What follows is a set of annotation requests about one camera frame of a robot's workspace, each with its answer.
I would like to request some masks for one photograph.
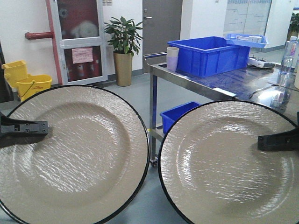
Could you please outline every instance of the metal table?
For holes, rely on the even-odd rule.
[[[159,53],[158,56],[165,56],[165,53]],[[152,166],[157,165],[156,140],[162,141],[164,137],[162,126],[157,126],[158,77],[214,101],[238,99],[263,104],[297,122],[299,90],[293,85],[295,74],[281,77],[278,71],[278,68],[261,69],[248,66],[200,78],[183,72],[169,71],[166,63],[150,65],[149,143]]]

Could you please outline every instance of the glass panel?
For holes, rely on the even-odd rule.
[[[82,62],[78,60],[78,58],[74,58],[72,49],[66,49],[64,51],[69,82],[103,76],[100,46],[82,49],[92,49],[91,62]]]
[[[295,5],[294,5],[294,9],[298,9],[299,8],[299,0],[295,1]]]
[[[99,36],[96,0],[58,0],[62,39]]]
[[[228,0],[223,35],[264,35],[271,0]]]

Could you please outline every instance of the paper sign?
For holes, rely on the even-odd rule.
[[[73,63],[93,62],[93,48],[74,48],[71,50]]]

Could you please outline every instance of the blue plastic box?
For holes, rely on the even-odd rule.
[[[249,38],[250,36],[258,36],[261,38],[261,42],[251,42],[249,40],[242,40]],[[263,35],[250,35],[250,34],[227,34],[224,38],[227,44],[247,46],[252,48],[264,48],[268,44],[268,40]]]
[[[245,68],[250,51],[250,47],[230,45],[216,36],[167,43],[179,48],[177,70],[199,77]]]
[[[183,114],[192,110],[193,108],[200,106],[201,104],[191,101],[176,107],[173,107],[167,111],[161,112],[163,123],[163,133],[167,133],[173,123],[178,120]]]

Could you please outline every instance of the white ceramic plate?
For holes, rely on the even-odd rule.
[[[264,106],[213,102],[183,116],[159,155],[162,187],[192,224],[295,224],[299,220],[299,153],[263,152],[259,135],[294,124]]]
[[[48,121],[37,143],[0,148],[2,208],[20,223],[104,223],[141,187],[148,136],[136,111],[117,95],[64,86],[23,102],[10,116]]]

